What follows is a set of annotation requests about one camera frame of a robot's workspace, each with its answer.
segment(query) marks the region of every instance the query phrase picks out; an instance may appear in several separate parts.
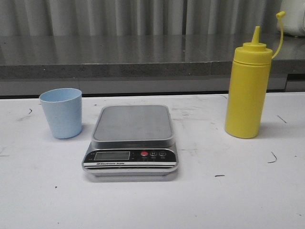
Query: white table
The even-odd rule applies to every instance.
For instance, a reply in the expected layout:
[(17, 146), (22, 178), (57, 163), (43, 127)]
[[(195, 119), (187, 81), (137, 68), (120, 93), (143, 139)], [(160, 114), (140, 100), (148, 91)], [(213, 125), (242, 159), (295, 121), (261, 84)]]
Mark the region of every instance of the white table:
[[(175, 180), (88, 179), (93, 127), (115, 104), (169, 107)], [(226, 94), (83, 98), (83, 131), (59, 140), (38, 99), (0, 100), (0, 229), (304, 229), (305, 93), (268, 94), (254, 139), (224, 131), (226, 105)]]

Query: gray countertop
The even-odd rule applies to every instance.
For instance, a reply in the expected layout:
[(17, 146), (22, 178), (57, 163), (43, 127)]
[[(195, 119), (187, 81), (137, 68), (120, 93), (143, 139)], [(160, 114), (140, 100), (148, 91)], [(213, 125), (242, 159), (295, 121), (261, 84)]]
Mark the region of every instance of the gray countertop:
[[(0, 37), (0, 79), (189, 77), (230, 74), (251, 34)], [(277, 49), (279, 34), (262, 34)], [(305, 73), (305, 38), (284, 37), (271, 73)]]

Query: electronic scale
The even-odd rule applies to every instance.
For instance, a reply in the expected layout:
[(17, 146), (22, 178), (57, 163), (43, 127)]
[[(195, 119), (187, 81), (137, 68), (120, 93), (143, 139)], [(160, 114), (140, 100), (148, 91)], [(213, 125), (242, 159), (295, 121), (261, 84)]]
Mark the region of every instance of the electronic scale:
[(103, 108), (82, 162), (95, 176), (164, 176), (177, 166), (171, 117), (163, 105)]

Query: white appliance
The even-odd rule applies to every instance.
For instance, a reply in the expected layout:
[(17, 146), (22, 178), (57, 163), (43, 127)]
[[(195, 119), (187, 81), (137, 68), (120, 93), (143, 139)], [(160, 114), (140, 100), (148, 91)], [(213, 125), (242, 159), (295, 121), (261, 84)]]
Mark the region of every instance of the white appliance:
[(305, 36), (305, 0), (282, 0), (280, 11), (286, 11), (283, 17), (284, 33)]

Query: plastic cup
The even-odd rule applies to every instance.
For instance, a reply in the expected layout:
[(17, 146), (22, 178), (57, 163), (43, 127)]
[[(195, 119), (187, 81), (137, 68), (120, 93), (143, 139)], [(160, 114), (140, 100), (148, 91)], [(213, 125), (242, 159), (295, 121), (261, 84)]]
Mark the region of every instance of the plastic cup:
[(44, 114), (55, 138), (70, 138), (81, 132), (81, 91), (60, 88), (39, 96)]

